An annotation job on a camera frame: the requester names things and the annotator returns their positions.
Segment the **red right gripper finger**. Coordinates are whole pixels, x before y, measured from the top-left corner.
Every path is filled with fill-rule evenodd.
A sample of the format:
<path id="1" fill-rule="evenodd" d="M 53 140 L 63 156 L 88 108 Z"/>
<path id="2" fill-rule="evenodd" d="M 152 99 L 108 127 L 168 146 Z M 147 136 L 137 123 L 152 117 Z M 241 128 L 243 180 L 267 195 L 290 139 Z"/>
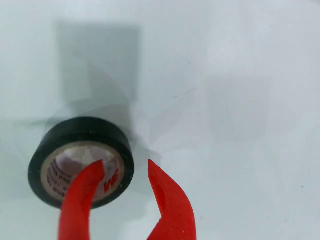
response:
<path id="1" fill-rule="evenodd" d="M 184 190 L 151 159 L 148 177 L 161 215 L 148 239 L 195 240 L 195 215 Z"/>

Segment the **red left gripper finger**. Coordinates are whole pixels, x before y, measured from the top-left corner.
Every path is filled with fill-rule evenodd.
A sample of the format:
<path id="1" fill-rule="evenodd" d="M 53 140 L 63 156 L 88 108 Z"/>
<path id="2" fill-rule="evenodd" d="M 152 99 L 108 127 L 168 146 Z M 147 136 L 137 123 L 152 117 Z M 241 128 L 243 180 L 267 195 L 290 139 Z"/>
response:
<path id="1" fill-rule="evenodd" d="M 60 240 L 90 239 L 92 204 L 103 179 L 104 164 L 102 160 L 98 160 L 82 170 L 73 180 L 61 207 L 58 226 Z"/>

